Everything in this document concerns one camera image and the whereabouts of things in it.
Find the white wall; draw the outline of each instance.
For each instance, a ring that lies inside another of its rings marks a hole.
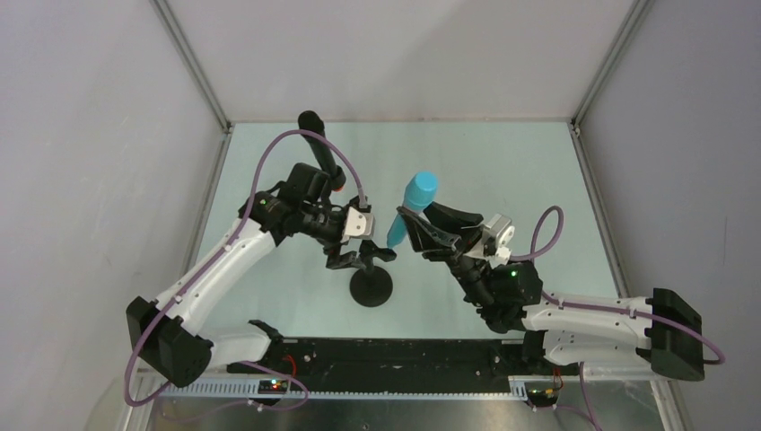
[[[0,64],[0,428],[82,429],[221,134],[147,0],[4,2]]]
[[[233,120],[573,115],[633,0],[179,0]]]
[[[698,430],[758,429],[759,29],[757,0],[655,2],[582,125],[633,293],[678,291],[727,354],[681,384]]]

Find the cable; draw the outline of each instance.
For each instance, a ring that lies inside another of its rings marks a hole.
[[[288,380],[289,382],[295,383],[296,386],[300,387],[302,389],[302,391],[304,392],[304,398],[300,399],[299,402],[293,404],[292,406],[287,406],[287,407],[268,406],[268,405],[262,404],[260,402],[256,402],[254,400],[235,400],[235,401],[224,403],[221,406],[217,406],[217,407],[215,407],[215,408],[213,408],[211,410],[208,410],[208,411],[206,411],[206,412],[204,412],[204,413],[202,413],[200,415],[197,415],[197,416],[194,416],[194,417],[191,417],[191,418],[182,418],[182,419],[180,419],[180,418],[170,418],[170,417],[166,416],[166,413],[164,413],[164,412],[162,412],[162,417],[167,419],[167,420],[169,420],[170,422],[175,422],[175,423],[178,423],[178,424],[187,424],[188,422],[195,422],[197,420],[200,420],[200,419],[206,418],[208,416],[211,416],[211,415],[213,415],[214,413],[216,413],[216,412],[218,412],[220,410],[224,410],[224,409],[227,409],[229,407],[234,407],[234,406],[248,405],[248,406],[257,406],[257,409],[263,409],[263,410],[287,411],[287,410],[298,409],[299,407],[304,405],[304,403],[307,402],[307,400],[310,397],[310,392],[307,389],[307,387],[304,385],[304,383],[301,383],[298,379],[295,379],[292,376],[289,376],[289,375],[286,375],[286,374],[280,374],[280,373],[278,373],[275,370],[267,368],[267,367],[265,367],[263,365],[254,364],[253,362],[250,362],[250,361],[241,361],[241,364],[244,364],[244,365],[256,368],[256,369],[258,369],[261,372],[264,372],[264,373],[267,373],[267,374],[272,374],[272,375],[275,375],[277,377],[280,377],[281,379]]]
[[[143,334],[140,336],[139,339],[137,339],[137,342],[135,343],[135,348],[132,350],[132,354],[129,357],[129,361],[127,362],[127,369],[124,372],[124,401],[125,403],[130,407],[140,407],[143,406],[153,400],[156,399],[156,397],[159,396],[166,388],[169,387],[170,382],[164,383],[159,389],[157,389],[154,393],[148,395],[142,400],[133,400],[132,396],[129,394],[129,384],[132,380],[132,373],[135,371],[135,364],[137,362],[138,355],[140,354],[140,351],[143,350],[143,347],[145,346],[145,342],[148,340],[148,337],[151,335],[153,330],[156,329],[156,326],[159,324],[159,321],[169,312],[169,309],[174,306],[174,304],[177,303],[177,298],[182,297],[197,281],[199,278],[201,278],[208,269],[210,269],[217,260],[219,260],[225,253],[224,247],[228,245],[232,245],[235,240],[238,239],[238,235],[241,233],[241,230],[243,230],[243,226],[246,225],[246,223],[249,221],[249,216],[251,214],[251,209],[254,206],[254,196],[257,193],[257,186],[259,181],[259,175],[261,174],[262,167],[264,166],[264,162],[269,156],[270,152],[272,152],[272,149],[275,148],[275,145],[280,143],[284,138],[291,135],[304,135],[304,136],[311,136],[315,139],[319,140],[322,144],[327,146],[333,153],[335,153],[339,159],[341,159],[344,164],[346,165],[346,168],[351,172],[352,177],[354,177],[354,182],[357,186],[357,195],[359,197],[359,207],[360,208],[366,208],[367,207],[367,199],[364,195],[364,190],[362,187],[362,183],[359,180],[359,175],[357,174],[356,170],[354,169],[354,166],[349,162],[349,160],[346,158],[346,156],[341,153],[338,148],[331,144],[330,141],[328,141],[325,137],[322,135],[319,135],[317,133],[314,133],[309,130],[288,130],[286,132],[281,133],[278,135],[272,143],[270,143],[267,148],[264,150],[264,153],[261,156],[261,159],[259,159],[259,163],[257,164],[257,169],[254,172],[254,180],[251,182],[251,192],[249,194],[249,201],[246,205],[246,210],[243,213],[243,217],[241,218],[241,222],[238,223],[238,226],[235,228],[235,230],[232,232],[232,235],[230,235],[230,238],[227,240],[227,242],[224,244],[222,248],[220,248],[216,253],[212,256],[211,259],[209,259],[193,276],[190,277],[188,282],[181,287],[177,293],[169,300],[167,303],[160,309],[159,313],[156,314],[156,317],[153,318],[153,320],[148,324],[148,326],[143,331]]]
[[[541,250],[536,251],[537,248],[537,241],[539,237],[539,232],[542,229],[542,225],[544,224],[547,217],[552,213],[553,211],[557,212],[557,227],[555,229],[555,233],[552,235],[552,239],[545,245]],[[531,248],[529,250],[529,254],[524,256],[511,256],[510,260],[513,261],[522,261],[522,260],[534,260],[535,258],[545,254],[548,252],[557,242],[558,239],[560,239],[560,233],[563,231],[563,225],[564,225],[565,217],[563,213],[563,209],[561,207],[558,207],[557,205],[553,205],[549,207],[544,214],[539,218],[539,221],[537,222],[537,226],[534,228],[534,233],[531,235]],[[547,292],[542,292],[542,297],[554,304],[554,305],[560,305],[560,301],[549,295]],[[569,308],[576,308],[580,310],[590,310],[594,312],[614,312],[616,314],[625,314],[630,315],[630,312],[626,308],[618,308],[618,307],[608,307],[606,305],[593,305],[590,303],[574,303],[574,302],[563,302],[563,307],[569,307]],[[637,317],[643,317],[645,319],[650,319],[651,321],[658,321],[660,323],[663,323],[665,325],[669,325],[672,328],[676,328],[677,330],[681,330],[685,332],[690,337],[700,341],[701,343],[705,344],[708,348],[710,348],[714,354],[716,355],[717,359],[709,359],[704,360],[703,363],[706,365],[721,365],[726,361],[726,356],[723,354],[723,352],[719,349],[718,346],[712,343],[711,340],[707,339],[703,335],[697,333],[694,330],[691,330],[687,326],[673,321],[671,319],[666,319],[664,317],[660,317],[658,315],[649,313],[649,312],[641,312],[638,310],[633,311],[633,315]]]
[[[553,211],[557,212],[557,227],[555,229],[555,233],[552,235],[552,239],[549,240],[547,245],[542,247],[539,251],[535,251],[537,249],[537,241],[539,238],[539,231],[541,231],[542,224],[544,224],[545,220],[547,220],[547,216],[550,215]],[[555,246],[555,243],[557,240],[560,239],[560,233],[563,232],[563,224],[565,223],[565,215],[563,214],[563,209],[557,205],[552,205],[548,209],[545,210],[544,214],[539,218],[539,221],[537,222],[537,227],[534,228],[534,234],[531,237],[531,249],[529,251],[529,254],[524,254],[523,256],[511,256],[510,260],[515,262],[522,262],[524,260],[534,260],[538,258],[539,256],[547,253],[551,248]]]
[[[291,355],[285,355],[283,359],[291,363],[291,376],[295,377],[296,376],[296,360],[293,359],[293,356]]]
[[[584,404],[587,405],[587,411],[589,411],[590,416],[589,420],[594,425],[595,429],[597,431],[602,431],[602,427],[599,425],[599,422],[597,420],[597,415],[594,412],[594,409],[592,408],[592,403],[590,401],[589,394],[587,393],[587,383],[584,381],[584,363],[579,363],[579,384],[582,387],[582,395],[584,396]]]
[[[555,387],[555,378],[557,377],[558,380],[560,380],[560,387]],[[553,385],[553,391],[557,392],[560,391],[565,387],[565,382],[563,382],[563,375],[560,374],[560,368],[555,367],[555,369],[552,370],[552,385]]]
[[[555,229],[555,233],[553,234],[552,239],[547,243],[547,245],[545,245],[541,250],[536,251],[537,241],[538,241],[538,237],[539,237],[539,232],[541,231],[542,225],[544,224],[545,220],[547,219],[547,216],[549,216],[549,214],[552,211],[556,211],[557,212],[557,227]],[[555,245],[555,243],[558,241],[558,239],[560,238],[560,233],[563,231],[563,224],[564,224],[563,209],[561,207],[558,207],[558,206],[551,206],[550,208],[548,208],[544,212],[544,214],[542,214],[542,216],[539,218],[539,220],[537,222],[537,226],[534,228],[534,233],[531,235],[531,248],[529,250],[529,254],[524,255],[524,256],[512,256],[511,260],[514,260],[514,261],[534,260],[535,258],[537,258],[537,257],[545,254],[546,252],[548,252]],[[552,303],[553,305],[560,306],[560,300],[555,299],[552,295],[548,294],[547,292],[543,291],[542,292],[542,297],[546,301]],[[639,310],[632,310],[632,311],[630,311],[627,308],[609,307],[609,306],[606,306],[606,305],[595,305],[595,304],[591,304],[591,303],[574,303],[574,302],[568,302],[568,301],[563,301],[563,307],[576,308],[576,309],[580,309],[580,310],[589,310],[589,311],[595,311],[595,312],[612,312],[612,313],[616,313],[616,314],[623,314],[623,315],[626,315],[626,316],[631,316],[632,319],[635,318],[635,317],[642,317],[644,319],[650,319],[651,321],[658,321],[658,322],[663,323],[665,325],[669,325],[672,328],[675,328],[677,330],[681,330],[681,331],[685,332],[690,337],[700,341],[705,346],[710,348],[714,352],[714,354],[716,355],[717,358],[716,359],[709,359],[709,360],[705,360],[704,359],[704,361],[703,361],[704,364],[706,364],[706,365],[721,365],[721,364],[723,364],[727,360],[727,358],[724,355],[724,353],[722,352],[722,350],[719,349],[718,346],[713,344],[713,342],[711,340],[707,339],[702,334],[699,334],[697,331],[692,330],[691,328],[688,328],[687,326],[685,326],[685,325],[683,325],[683,324],[681,324],[681,323],[679,323],[677,321],[673,321],[673,320],[667,319],[665,317],[660,317],[659,315],[656,315],[656,314],[652,314],[652,313],[649,313],[649,312],[642,312],[642,311],[639,311]],[[592,405],[591,405],[591,402],[590,402],[590,398],[589,398],[589,396],[587,394],[586,382],[584,381],[584,363],[583,362],[579,363],[579,382],[580,382],[581,387],[582,387],[582,394],[584,396],[584,402],[587,405],[587,410],[590,412],[589,416],[585,415],[583,412],[581,412],[576,407],[557,406],[557,405],[555,405],[555,408],[556,409],[565,409],[565,410],[573,411],[573,412],[575,412],[575,413],[577,413],[577,414],[587,418],[592,423],[592,425],[594,425],[595,430],[601,431],[602,428],[599,426],[597,417],[595,415],[594,409],[592,408]]]
[[[558,305],[558,306],[560,305],[560,300],[555,299],[552,295],[549,295],[546,292],[542,292],[542,297],[546,301],[552,303],[553,305]],[[589,310],[592,312],[612,312],[615,314],[622,314],[627,317],[630,315],[630,310],[628,308],[609,307],[606,305],[595,305],[591,303],[574,303],[570,301],[563,301],[563,307],[576,308],[579,310]],[[682,332],[685,332],[687,335],[689,335],[693,339],[696,339],[700,341],[701,343],[705,344],[706,347],[710,348],[714,352],[717,359],[704,360],[703,361],[704,364],[721,365],[724,362],[726,362],[727,357],[724,355],[722,350],[719,349],[719,347],[716,346],[711,340],[707,339],[702,334],[697,333],[697,331],[692,330],[677,321],[666,319],[665,317],[660,317],[656,314],[652,314],[649,312],[641,312],[639,310],[633,310],[631,312],[634,317],[642,317],[644,319],[650,319],[651,321],[658,321],[660,323],[663,323],[664,325],[669,325],[670,327],[675,328],[677,330],[681,330]]]

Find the blue foam object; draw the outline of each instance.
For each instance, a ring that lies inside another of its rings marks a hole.
[[[439,179],[430,172],[418,172],[412,177],[409,184],[405,187],[404,200],[402,207],[419,213],[426,209],[433,198],[436,196],[436,190],[439,188]],[[391,224],[389,233],[386,235],[386,247],[392,249],[404,241],[407,236],[407,228],[401,215],[397,214],[394,223]]]

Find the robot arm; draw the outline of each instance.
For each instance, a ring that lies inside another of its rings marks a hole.
[[[279,189],[276,196],[273,195],[275,189]],[[151,332],[140,357],[177,387],[191,384],[209,367],[261,359],[271,339],[279,336],[275,330],[260,321],[209,330],[204,328],[206,318],[249,268],[296,233],[304,233],[323,246],[328,268],[364,265],[361,253],[341,254],[340,251],[351,239],[368,242],[372,238],[371,209],[359,208],[356,199],[344,207],[333,206],[328,200],[329,193],[326,172],[298,163],[287,181],[255,195],[250,220],[230,242],[242,222],[246,202],[230,231],[183,278],[154,301],[149,303],[137,297],[127,307],[134,347],[159,311],[170,300],[176,302]],[[396,255],[389,252],[393,259]],[[214,264],[180,297],[179,290],[210,261]]]
[[[489,329],[526,331],[523,356],[527,360],[649,367],[669,378],[704,379],[700,341],[637,317],[654,314],[700,334],[700,315],[674,292],[655,289],[652,298],[622,299],[543,292],[532,261],[510,260],[507,243],[514,228],[509,218],[496,215],[483,224],[479,214],[436,202],[424,211],[427,220],[404,207],[397,211],[413,250],[449,267],[465,292],[464,301],[476,306]]]

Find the light blue table surface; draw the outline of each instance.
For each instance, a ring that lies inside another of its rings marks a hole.
[[[264,148],[291,128],[295,124],[235,126],[199,256],[232,226]],[[486,220],[495,213],[510,217],[516,226],[511,242],[515,254],[529,251],[539,216],[559,205],[565,211],[563,235],[537,260],[545,289],[617,296],[565,123],[329,123],[327,135],[359,172],[376,216],[379,245],[385,245],[404,187],[416,172],[427,170],[439,178],[437,202],[480,213]],[[317,166],[306,142],[288,137],[269,156],[259,189],[285,180],[297,162]],[[343,205],[355,194],[347,172],[344,190],[332,200]],[[547,220],[540,246],[555,230],[555,220],[553,215]],[[393,277],[393,295],[384,305],[368,309],[349,294],[351,269],[327,270],[316,241],[288,238],[243,276],[206,325],[219,328],[260,319],[286,336],[505,338],[490,331],[474,307],[462,301],[464,294],[443,263],[413,253],[407,240],[396,252],[396,261],[380,264]],[[520,337],[514,332],[506,338]]]

